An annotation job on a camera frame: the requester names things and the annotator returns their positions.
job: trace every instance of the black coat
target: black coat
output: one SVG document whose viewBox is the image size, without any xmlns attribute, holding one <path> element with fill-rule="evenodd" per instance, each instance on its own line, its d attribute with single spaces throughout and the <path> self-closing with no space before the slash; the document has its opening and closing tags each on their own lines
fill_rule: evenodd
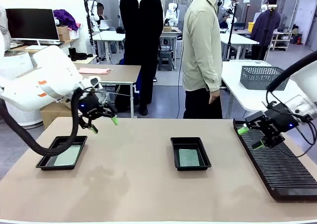
<svg viewBox="0 0 317 224">
<path fill-rule="evenodd" d="M 120 0 L 125 29 L 125 64 L 155 67 L 159 37 L 163 31 L 163 9 L 160 0 Z"/>
</svg>

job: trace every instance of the slotted tray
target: slotted tray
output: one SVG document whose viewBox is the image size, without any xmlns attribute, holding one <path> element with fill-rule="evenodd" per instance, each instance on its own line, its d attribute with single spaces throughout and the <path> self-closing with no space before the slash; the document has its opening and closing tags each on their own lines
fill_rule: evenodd
<svg viewBox="0 0 317 224">
<path fill-rule="evenodd" d="M 238 129 L 245 121 L 233 121 L 233 127 L 272 198 L 277 201 L 317 201 L 317 182 L 285 143 L 257 150 L 252 145 L 263 138 L 258 130 L 243 135 Z"/>
</svg>

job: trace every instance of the gray basket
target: gray basket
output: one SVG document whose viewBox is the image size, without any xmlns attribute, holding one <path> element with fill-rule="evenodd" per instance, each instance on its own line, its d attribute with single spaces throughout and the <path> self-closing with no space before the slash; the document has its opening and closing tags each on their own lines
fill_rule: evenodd
<svg viewBox="0 0 317 224">
<path fill-rule="evenodd" d="M 284 70 L 270 66 L 242 66 L 241 84 L 250 90 L 266 90 L 266 87 L 279 76 Z M 276 90 L 284 90 L 288 78 L 283 81 Z"/>
</svg>

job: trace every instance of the purple bag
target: purple bag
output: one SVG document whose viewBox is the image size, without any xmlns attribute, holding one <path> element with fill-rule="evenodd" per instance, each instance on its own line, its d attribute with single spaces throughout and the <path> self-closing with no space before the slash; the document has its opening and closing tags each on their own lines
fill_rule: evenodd
<svg viewBox="0 0 317 224">
<path fill-rule="evenodd" d="M 54 17 L 56 17 L 59 21 L 63 22 L 67 27 L 77 31 L 78 27 L 76 25 L 76 21 L 69 12 L 64 9 L 54 10 Z"/>
</svg>

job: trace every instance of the chair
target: chair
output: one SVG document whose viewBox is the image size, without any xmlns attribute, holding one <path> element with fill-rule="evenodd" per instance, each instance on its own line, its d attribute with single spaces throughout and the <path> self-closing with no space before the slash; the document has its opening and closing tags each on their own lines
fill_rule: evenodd
<svg viewBox="0 0 317 224">
<path fill-rule="evenodd" d="M 172 52 L 169 51 L 161 51 L 159 54 L 159 63 L 158 63 L 158 70 L 161 71 L 162 63 L 163 63 L 163 58 L 168 58 L 168 71 L 173 70 L 173 60 L 172 60 Z"/>
</svg>

